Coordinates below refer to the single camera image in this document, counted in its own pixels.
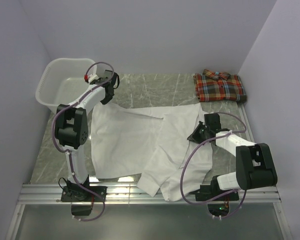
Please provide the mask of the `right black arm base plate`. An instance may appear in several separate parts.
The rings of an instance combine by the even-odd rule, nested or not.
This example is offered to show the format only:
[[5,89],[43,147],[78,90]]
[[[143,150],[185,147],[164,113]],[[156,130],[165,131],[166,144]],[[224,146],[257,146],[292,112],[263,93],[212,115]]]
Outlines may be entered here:
[[[200,189],[195,192],[196,202],[205,202],[213,197],[224,194],[228,190],[220,190],[218,186],[201,185]],[[208,212],[213,218],[218,217],[220,220],[227,217],[230,214],[230,202],[238,201],[239,194],[237,192],[231,192],[227,195],[223,195],[216,198],[212,203],[207,204]]]

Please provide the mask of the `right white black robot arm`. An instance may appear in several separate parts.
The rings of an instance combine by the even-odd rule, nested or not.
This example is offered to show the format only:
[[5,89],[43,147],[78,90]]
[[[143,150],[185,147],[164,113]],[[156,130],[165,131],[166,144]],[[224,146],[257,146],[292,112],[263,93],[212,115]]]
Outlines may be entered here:
[[210,185],[195,190],[197,202],[237,201],[239,190],[273,187],[278,175],[270,147],[266,143],[254,143],[238,136],[237,131],[223,128],[221,113],[207,113],[187,140],[202,146],[214,143],[235,157],[235,171],[213,176]]

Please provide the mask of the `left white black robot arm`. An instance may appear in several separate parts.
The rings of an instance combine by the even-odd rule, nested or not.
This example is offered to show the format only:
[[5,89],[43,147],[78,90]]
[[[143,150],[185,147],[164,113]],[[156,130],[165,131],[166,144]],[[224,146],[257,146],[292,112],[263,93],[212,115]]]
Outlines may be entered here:
[[89,136],[88,114],[95,105],[106,105],[112,100],[120,78],[112,70],[106,70],[102,77],[85,75],[87,89],[69,104],[60,104],[52,121],[53,144],[65,154],[68,190],[79,201],[86,201],[91,195],[89,174],[85,165],[84,145]]

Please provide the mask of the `white long sleeve shirt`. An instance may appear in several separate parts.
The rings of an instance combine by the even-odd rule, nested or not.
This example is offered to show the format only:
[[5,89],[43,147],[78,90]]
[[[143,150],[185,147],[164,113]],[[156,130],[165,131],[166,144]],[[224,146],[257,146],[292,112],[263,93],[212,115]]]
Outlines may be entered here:
[[97,104],[91,122],[96,177],[140,174],[137,186],[148,195],[180,200],[199,189],[213,166],[211,145],[187,140],[203,117],[199,103],[131,109]]

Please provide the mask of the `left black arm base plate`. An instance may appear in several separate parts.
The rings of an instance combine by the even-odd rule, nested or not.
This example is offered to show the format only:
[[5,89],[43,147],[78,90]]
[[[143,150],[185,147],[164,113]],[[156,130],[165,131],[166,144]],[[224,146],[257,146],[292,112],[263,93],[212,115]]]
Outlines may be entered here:
[[77,184],[65,186],[62,190],[62,203],[71,203],[71,214],[75,217],[88,217],[93,210],[94,203],[102,203],[106,199],[106,186],[86,186],[85,190]]

